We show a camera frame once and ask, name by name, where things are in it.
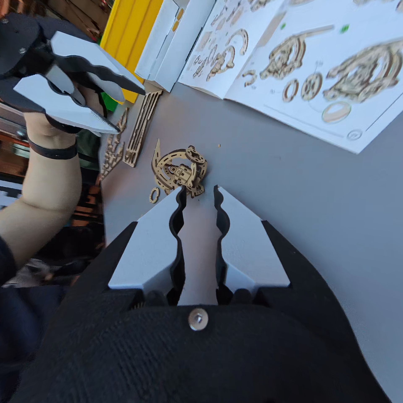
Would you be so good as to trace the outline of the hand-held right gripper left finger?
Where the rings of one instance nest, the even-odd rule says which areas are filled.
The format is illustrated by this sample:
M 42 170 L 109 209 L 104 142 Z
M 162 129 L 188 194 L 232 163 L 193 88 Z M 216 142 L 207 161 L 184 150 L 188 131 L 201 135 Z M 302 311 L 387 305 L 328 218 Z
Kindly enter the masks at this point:
M 180 186 L 135 223 L 109 280 L 112 290 L 155 291 L 178 305 L 185 282 L 184 255 L 178 234 L 184 225 L 187 189 Z

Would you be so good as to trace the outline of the white instruction booklet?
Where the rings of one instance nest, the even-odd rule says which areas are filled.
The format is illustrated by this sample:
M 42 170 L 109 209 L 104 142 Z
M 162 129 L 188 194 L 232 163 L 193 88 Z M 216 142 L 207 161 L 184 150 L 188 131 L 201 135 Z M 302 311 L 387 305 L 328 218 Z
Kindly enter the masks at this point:
M 216 1 L 179 83 L 359 154 L 403 101 L 402 1 Z

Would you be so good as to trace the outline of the yellow box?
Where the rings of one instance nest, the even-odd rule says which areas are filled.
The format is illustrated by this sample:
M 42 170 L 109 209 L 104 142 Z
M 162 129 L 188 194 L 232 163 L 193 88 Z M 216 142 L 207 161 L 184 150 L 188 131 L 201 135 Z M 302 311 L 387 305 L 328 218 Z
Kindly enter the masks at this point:
M 135 68 L 156 21 L 162 0 L 116 0 L 110 12 L 100 47 L 130 73 Z

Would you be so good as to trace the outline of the black wristband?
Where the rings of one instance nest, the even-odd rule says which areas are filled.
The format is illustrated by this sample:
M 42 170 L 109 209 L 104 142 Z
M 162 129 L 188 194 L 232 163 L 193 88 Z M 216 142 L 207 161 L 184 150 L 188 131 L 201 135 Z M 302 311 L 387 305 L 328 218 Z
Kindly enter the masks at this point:
M 38 144 L 35 144 L 29 138 L 28 138 L 28 144 L 31 151 L 34 151 L 36 154 L 47 159 L 70 160 L 73 159 L 78 154 L 77 140 L 75 140 L 75 143 L 72 146 L 63 149 L 44 148 Z

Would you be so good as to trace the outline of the leftover wooden part frame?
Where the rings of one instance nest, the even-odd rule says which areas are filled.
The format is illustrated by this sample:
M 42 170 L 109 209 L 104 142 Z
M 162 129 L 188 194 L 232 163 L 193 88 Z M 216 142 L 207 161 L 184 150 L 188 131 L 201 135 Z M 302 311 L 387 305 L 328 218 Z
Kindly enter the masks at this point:
M 108 135 L 104 162 L 98 176 L 100 183 L 123 158 L 125 142 L 121 142 L 121 135 L 127 127 L 128 114 L 129 107 L 126 107 L 117 123 L 117 127 L 119 129 L 118 134 Z

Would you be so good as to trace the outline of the person's left hand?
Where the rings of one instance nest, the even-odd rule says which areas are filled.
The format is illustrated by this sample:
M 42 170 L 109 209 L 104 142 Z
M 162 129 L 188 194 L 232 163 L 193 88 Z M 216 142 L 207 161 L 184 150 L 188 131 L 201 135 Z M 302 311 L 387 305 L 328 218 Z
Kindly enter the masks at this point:
M 83 95 L 87 106 L 105 116 L 103 99 L 95 90 L 73 81 L 75 88 Z M 24 113 L 28 138 L 40 147 L 65 149 L 76 142 L 75 134 L 66 133 L 52 126 L 42 113 Z

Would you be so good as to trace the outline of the slotted wooden part sheet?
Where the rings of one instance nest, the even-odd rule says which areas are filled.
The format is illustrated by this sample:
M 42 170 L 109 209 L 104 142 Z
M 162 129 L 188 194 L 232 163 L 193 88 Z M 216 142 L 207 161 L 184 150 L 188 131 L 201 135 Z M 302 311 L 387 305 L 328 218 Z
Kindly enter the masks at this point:
M 137 160 L 141 153 L 143 142 L 148 132 L 150 122 L 153 118 L 159 98 L 162 96 L 163 93 L 163 90 L 148 93 L 145 95 L 142 101 L 124 155 L 124 162 L 132 168 L 136 167 L 137 165 Z

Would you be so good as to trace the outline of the green plastic object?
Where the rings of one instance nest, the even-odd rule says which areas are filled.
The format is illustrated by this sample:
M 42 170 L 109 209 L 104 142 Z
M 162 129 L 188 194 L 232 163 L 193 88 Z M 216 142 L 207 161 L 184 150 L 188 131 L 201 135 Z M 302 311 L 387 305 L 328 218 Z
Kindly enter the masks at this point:
M 105 92 L 101 92 L 100 96 L 102 97 L 106 110 L 111 113 L 115 112 L 119 103 Z

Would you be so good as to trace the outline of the white cardboard box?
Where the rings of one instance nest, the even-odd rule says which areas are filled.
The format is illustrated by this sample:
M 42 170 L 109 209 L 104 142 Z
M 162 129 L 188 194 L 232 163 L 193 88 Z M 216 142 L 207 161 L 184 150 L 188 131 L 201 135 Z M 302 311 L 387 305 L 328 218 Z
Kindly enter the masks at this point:
M 164 0 L 135 74 L 170 92 L 214 4 L 214 0 Z

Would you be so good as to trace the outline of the person's dark clothing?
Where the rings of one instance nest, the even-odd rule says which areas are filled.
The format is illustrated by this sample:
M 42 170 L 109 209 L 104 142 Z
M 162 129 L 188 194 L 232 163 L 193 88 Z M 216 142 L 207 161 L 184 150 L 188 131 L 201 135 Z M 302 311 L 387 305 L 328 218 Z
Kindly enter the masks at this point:
M 63 285 L 3 287 L 17 273 L 12 252 L 1 239 L 0 249 L 0 398 L 8 402 L 21 371 L 34 358 L 49 321 L 68 288 Z

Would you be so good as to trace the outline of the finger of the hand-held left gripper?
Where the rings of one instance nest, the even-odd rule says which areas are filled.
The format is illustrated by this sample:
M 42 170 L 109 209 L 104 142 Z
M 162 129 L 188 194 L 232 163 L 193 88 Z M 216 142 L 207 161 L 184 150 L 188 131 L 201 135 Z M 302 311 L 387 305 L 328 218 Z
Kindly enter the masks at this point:
M 58 121 L 92 132 L 118 134 L 119 129 L 88 106 L 82 106 L 69 94 L 54 91 L 47 78 L 40 74 L 22 78 L 14 90 L 44 109 L 45 113 Z
M 125 100 L 123 89 L 145 95 L 142 83 L 98 44 L 57 31 L 51 47 L 59 67 L 65 73 L 83 74 L 81 86 L 91 90 L 99 103 L 103 92 L 119 102 Z

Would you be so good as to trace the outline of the small wooden model assembly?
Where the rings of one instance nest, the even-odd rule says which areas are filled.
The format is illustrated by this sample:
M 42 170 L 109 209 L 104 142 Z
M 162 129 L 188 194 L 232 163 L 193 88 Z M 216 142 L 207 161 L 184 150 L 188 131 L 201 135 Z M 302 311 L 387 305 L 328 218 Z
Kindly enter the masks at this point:
M 162 155 L 157 140 L 152 159 L 152 171 L 156 184 L 166 195 L 178 187 L 186 187 L 187 194 L 195 198 L 204 193 L 202 180 L 207 172 L 208 161 L 195 147 L 176 149 Z

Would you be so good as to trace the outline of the person's left forearm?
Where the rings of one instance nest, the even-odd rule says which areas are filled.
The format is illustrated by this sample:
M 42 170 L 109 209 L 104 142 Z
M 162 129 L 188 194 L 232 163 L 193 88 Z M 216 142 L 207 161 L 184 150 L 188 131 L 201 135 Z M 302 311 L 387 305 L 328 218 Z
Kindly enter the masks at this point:
M 60 160 L 30 151 L 22 196 L 0 214 L 0 235 L 18 269 L 67 223 L 81 189 L 78 155 Z

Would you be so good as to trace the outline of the brown cardboard box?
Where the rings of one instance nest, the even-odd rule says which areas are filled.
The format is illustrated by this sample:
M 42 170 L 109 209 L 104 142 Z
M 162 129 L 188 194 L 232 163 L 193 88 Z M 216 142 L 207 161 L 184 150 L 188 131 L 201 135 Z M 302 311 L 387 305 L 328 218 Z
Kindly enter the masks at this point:
M 46 0 L 50 11 L 73 23 L 94 40 L 102 37 L 112 10 L 113 0 Z

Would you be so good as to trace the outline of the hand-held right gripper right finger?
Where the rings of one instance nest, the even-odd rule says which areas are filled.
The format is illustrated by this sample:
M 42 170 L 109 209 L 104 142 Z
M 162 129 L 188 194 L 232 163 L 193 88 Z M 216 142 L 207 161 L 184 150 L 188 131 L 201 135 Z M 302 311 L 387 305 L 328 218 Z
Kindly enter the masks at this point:
M 230 303 L 238 290 L 254 300 L 262 288 L 287 288 L 290 279 L 265 229 L 264 221 L 222 186 L 214 187 L 216 226 L 216 298 Z

